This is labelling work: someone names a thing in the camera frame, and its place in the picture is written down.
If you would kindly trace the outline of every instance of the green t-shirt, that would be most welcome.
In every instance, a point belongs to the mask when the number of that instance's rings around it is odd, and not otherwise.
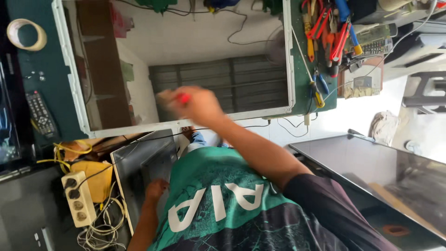
[[[148,250],[314,250],[310,235],[301,207],[276,193],[236,150],[202,147],[172,167]]]

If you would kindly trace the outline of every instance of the white wall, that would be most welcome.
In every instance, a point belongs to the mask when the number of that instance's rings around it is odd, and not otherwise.
[[[251,10],[252,0],[241,0],[238,12],[247,14],[243,30],[231,38],[233,42],[267,40],[281,25],[277,17],[269,13]],[[241,28],[243,16],[220,12],[197,13],[182,17],[169,12],[164,16],[153,10],[145,10],[118,1],[116,8],[125,16],[132,17],[135,28],[121,42],[138,55],[147,65],[197,63],[230,57],[262,54],[265,42],[251,45],[235,45],[227,37]],[[188,0],[179,0],[170,8],[189,10]],[[196,12],[207,11],[201,0],[196,1]]]
[[[130,104],[136,116],[142,118],[142,124],[158,123],[158,112],[153,94],[152,83],[149,80],[149,68],[139,57],[131,52],[123,43],[122,38],[116,39],[119,58],[133,65],[135,81],[127,82],[130,92]]]

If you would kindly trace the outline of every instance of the remote control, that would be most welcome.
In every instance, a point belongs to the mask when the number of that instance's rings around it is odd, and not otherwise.
[[[28,92],[26,93],[26,100],[31,112],[31,120],[37,127],[36,130],[46,138],[57,136],[56,124],[46,108],[40,93],[38,91]]]

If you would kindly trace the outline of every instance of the jeans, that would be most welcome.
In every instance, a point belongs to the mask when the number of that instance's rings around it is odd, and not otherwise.
[[[190,138],[190,144],[184,149],[181,153],[181,157],[184,157],[187,153],[192,152],[195,149],[200,147],[208,146],[206,140],[204,140],[203,135],[200,132],[194,132],[192,137]],[[225,147],[229,148],[229,145],[223,142],[220,142],[217,147]]]

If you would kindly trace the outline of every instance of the white tiled floor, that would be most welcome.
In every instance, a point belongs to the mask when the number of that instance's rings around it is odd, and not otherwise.
[[[302,124],[298,128],[294,128],[282,118],[271,120],[270,126],[248,128],[248,130],[256,132],[280,146],[346,134],[348,129],[354,129],[364,135],[368,135],[370,123],[378,112],[390,110],[398,116],[406,80],[407,76],[404,76],[383,83],[383,90],[378,96],[351,98],[348,100],[338,99],[337,108],[319,113],[318,118],[312,121],[309,132],[303,137],[293,137],[280,127],[278,123],[296,136],[305,134],[306,126]],[[303,121],[303,117],[297,116],[290,116],[287,119],[295,126]],[[267,121],[261,118],[254,118],[237,121],[237,123],[242,126],[257,126],[266,125]],[[178,129],[178,131],[173,129],[173,133],[178,133],[180,132],[179,130],[181,129]],[[215,146],[217,144],[219,139],[214,132],[210,130],[202,130],[201,132],[209,145]],[[179,142],[182,149],[188,144],[188,141],[182,136],[179,138]]]

